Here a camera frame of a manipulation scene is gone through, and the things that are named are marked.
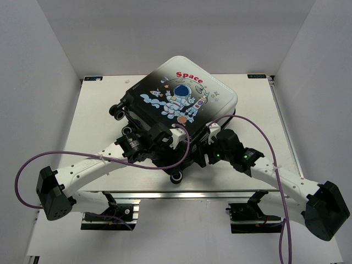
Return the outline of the black suitcase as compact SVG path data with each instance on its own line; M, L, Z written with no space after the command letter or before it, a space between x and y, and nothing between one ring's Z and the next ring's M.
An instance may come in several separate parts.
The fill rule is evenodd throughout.
M173 184L179 184L182 171L196 163L197 144L208 143L206 124L215 121L224 129L237 103L238 95L231 88L188 58L174 56L129 88L109 114L116 120L128 120L123 135L135 129L149 130L157 123L187 130L188 139L169 149L172 164L155 165Z

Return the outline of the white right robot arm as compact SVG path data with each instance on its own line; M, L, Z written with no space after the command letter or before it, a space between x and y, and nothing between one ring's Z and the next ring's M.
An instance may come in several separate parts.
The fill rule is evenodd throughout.
M282 189L288 196L286 202L282 202L280 192L257 190L246 203L230 205L232 220L254 221L264 216L283 218L287 211L292 221L304 225L317 238L330 241L350 217L342 194L334 183L327 181L320 184L275 167L260 151L244 147L231 129L221 129L214 124L204 130L208 143L203 149L209 164L229 162L237 172Z

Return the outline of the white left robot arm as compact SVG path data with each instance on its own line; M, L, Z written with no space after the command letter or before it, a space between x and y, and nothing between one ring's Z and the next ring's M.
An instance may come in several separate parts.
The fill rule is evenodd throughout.
M174 130L156 124L150 130L139 129L123 135L97 154L64 168L40 170L36 192L49 221L58 220L69 212L88 212L111 219L118 208L107 191L83 191L82 187L123 168L127 163L158 157L174 142Z

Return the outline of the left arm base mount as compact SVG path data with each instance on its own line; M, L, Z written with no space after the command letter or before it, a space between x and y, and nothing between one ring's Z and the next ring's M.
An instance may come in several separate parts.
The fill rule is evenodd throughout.
M132 231L137 223L139 205L119 203L103 214L84 213L81 230Z

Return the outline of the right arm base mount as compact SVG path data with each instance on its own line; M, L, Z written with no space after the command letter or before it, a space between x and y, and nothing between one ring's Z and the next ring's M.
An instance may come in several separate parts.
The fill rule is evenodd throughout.
M268 191L256 191L247 202L232 202L225 209L229 213L232 234L280 233L283 220L264 214L259 203Z

